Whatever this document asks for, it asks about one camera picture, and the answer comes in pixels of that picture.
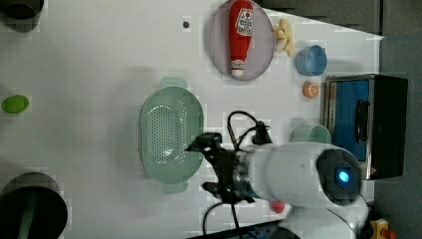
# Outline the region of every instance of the blue cup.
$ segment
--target blue cup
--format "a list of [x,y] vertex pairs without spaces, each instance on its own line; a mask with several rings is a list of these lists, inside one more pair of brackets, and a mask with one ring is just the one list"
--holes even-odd
[[316,77],[326,69],[326,53],[320,46],[311,46],[298,52],[296,68],[302,75]]

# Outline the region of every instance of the white tabletop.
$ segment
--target white tabletop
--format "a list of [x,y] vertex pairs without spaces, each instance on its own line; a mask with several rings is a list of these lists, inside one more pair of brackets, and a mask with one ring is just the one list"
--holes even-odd
[[[320,98],[307,100],[301,89],[305,80],[320,84],[325,76],[301,77],[285,53],[276,53],[268,71],[251,82],[219,73],[206,31],[222,2],[49,1],[33,32],[0,26],[0,100],[30,98],[22,114],[0,114],[0,186],[24,171],[54,176],[70,207],[67,239],[199,235],[206,207],[216,202],[200,188],[215,180],[210,165],[203,162],[187,191],[165,195],[137,153],[139,110],[160,79],[186,79],[202,103],[207,129],[223,132],[226,142],[226,116],[243,110],[267,122],[274,142],[284,143],[298,121],[318,122]],[[326,47],[328,74],[378,71],[380,37],[267,12],[274,24],[290,20],[297,51]],[[236,133],[249,125],[234,122]],[[263,201],[238,210],[242,225],[280,218]],[[210,231],[233,227],[229,208],[209,217]]]

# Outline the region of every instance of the green strainer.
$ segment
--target green strainer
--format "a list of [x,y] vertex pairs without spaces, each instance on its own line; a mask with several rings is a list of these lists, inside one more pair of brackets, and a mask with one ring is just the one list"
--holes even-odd
[[198,99],[186,90],[183,79],[164,78],[161,89],[144,104],[139,123],[146,171],[162,183],[164,192],[184,191],[202,162],[200,153],[184,150],[203,131]]

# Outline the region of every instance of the bottle label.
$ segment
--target bottle label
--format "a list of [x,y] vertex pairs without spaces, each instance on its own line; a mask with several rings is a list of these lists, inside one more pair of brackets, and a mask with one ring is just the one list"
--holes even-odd
[[245,62],[241,60],[232,61],[232,69],[244,69]]
[[252,36],[254,28],[254,10],[242,8],[236,21],[237,33],[242,36]]

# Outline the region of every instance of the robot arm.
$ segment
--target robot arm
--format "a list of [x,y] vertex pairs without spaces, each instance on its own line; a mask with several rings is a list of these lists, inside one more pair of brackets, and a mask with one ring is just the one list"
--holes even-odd
[[253,198],[292,205],[274,239],[354,239],[367,217],[361,174],[348,151],[314,142],[251,145],[227,150],[220,133],[199,135],[187,148],[213,165],[218,182],[202,187],[225,203]]

